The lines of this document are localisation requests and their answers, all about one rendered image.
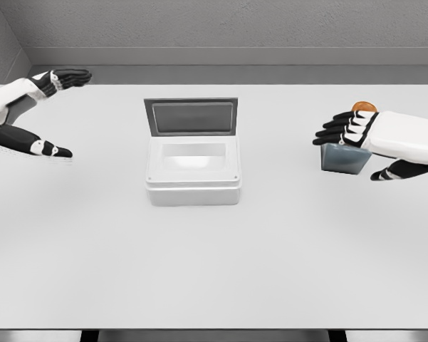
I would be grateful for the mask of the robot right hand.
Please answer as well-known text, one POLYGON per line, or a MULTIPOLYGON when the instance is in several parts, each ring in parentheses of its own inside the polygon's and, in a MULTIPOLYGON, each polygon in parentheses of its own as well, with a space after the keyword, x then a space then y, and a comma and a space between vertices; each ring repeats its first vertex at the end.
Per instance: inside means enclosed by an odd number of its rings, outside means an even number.
POLYGON ((315 133, 314 145, 334 143, 395 161, 371 174, 372 181, 405 180, 428 173, 428 119, 392 111, 348 111, 315 133))

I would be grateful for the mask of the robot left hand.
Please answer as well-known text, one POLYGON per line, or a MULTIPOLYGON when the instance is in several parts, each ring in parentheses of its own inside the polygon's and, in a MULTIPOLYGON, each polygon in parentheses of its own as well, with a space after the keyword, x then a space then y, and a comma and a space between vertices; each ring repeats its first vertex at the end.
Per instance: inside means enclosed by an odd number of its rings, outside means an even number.
POLYGON ((42 100, 62 90, 82 87, 91 78, 92 73, 86 69, 51 69, 0 87, 0 146, 28 155, 71 158, 69 149, 18 128, 14 122, 42 100))

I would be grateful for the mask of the grey-blue cube block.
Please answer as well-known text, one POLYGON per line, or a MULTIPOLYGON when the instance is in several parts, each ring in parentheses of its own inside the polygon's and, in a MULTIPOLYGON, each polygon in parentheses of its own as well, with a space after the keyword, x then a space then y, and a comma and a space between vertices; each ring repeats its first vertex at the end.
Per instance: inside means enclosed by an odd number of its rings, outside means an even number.
POLYGON ((322 171, 359 175, 372 153, 357 147, 326 143, 320 147, 322 171))

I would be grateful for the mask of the white open-lid box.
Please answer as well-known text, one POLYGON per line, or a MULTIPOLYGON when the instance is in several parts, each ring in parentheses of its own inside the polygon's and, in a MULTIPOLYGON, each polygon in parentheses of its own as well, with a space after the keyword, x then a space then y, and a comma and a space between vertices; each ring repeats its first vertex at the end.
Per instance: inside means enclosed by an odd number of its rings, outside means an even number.
POLYGON ((156 207, 235 205, 242 178, 238 98, 146 98, 145 187, 156 207))

